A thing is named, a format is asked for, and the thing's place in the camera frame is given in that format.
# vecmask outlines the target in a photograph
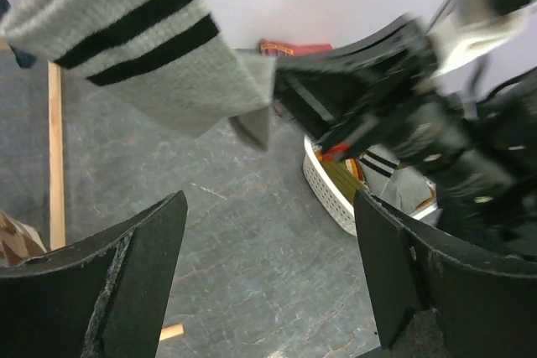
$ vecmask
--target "gray floor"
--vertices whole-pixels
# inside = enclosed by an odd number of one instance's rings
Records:
[[[46,66],[0,55],[0,206],[46,231]],[[67,235],[73,242],[185,191],[190,213],[158,358],[354,357],[378,344],[357,241],[305,182],[300,133],[271,149],[226,124],[175,138],[113,95],[64,80]]]

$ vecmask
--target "black stripe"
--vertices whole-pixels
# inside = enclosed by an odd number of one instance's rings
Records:
[[[391,161],[388,161],[387,159],[384,159],[382,158],[381,156],[375,154],[375,153],[372,153],[371,151],[366,151],[366,155],[368,157],[371,157],[372,159],[376,159],[377,161],[379,161],[380,163],[383,163],[384,165],[386,165],[388,168],[391,168],[391,169],[396,169],[398,167],[398,165],[396,163],[392,163]]]
[[[72,69],[103,50],[126,44],[143,31],[180,11],[193,0],[148,0],[105,29],[83,39],[55,63]]]
[[[385,176],[386,178],[391,178],[392,174],[388,171],[385,171],[384,169],[380,168],[379,166],[375,165],[374,163],[371,163],[370,161],[367,161],[365,158],[360,159],[360,163],[363,163],[366,167],[369,167],[373,171],[381,174],[382,176]]]
[[[137,75],[144,75],[190,53],[217,35],[218,28],[213,23],[211,15],[207,14],[192,27],[150,50],[147,54],[118,63],[87,79],[97,86],[109,86]]]

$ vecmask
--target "brown patterned object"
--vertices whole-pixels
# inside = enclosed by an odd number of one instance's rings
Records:
[[[0,210],[0,267],[13,267],[48,252],[41,235]]]

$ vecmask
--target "gray fabric with black stripes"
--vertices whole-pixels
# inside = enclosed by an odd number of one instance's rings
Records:
[[[275,59],[230,49],[204,0],[23,0],[0,35],[180,135],[237,117],[240,138],[267,147]]]
[[[382,146],[372,146],[360,158],[360,168],[371,193],[412,214],[416,207],[431,197],[427,179],[415,169],[397,169],[398,159]]]

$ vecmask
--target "laundry basket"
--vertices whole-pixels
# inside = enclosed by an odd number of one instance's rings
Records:
[[[302,169],[304,170],[304,176],[308,184],[313,189],[313,193],[315,193],[317,199],[319,199],[336,223],[349,234],[356,236],[354,208],[322,168],[321,163],[315,155],[316,146],[308,137],[304,137],[304,149],[305,157]],[[437,206],[436,203],[433,203],[417,210],[411,216],[416,220],[422,220],[435,210],[437,210]]]

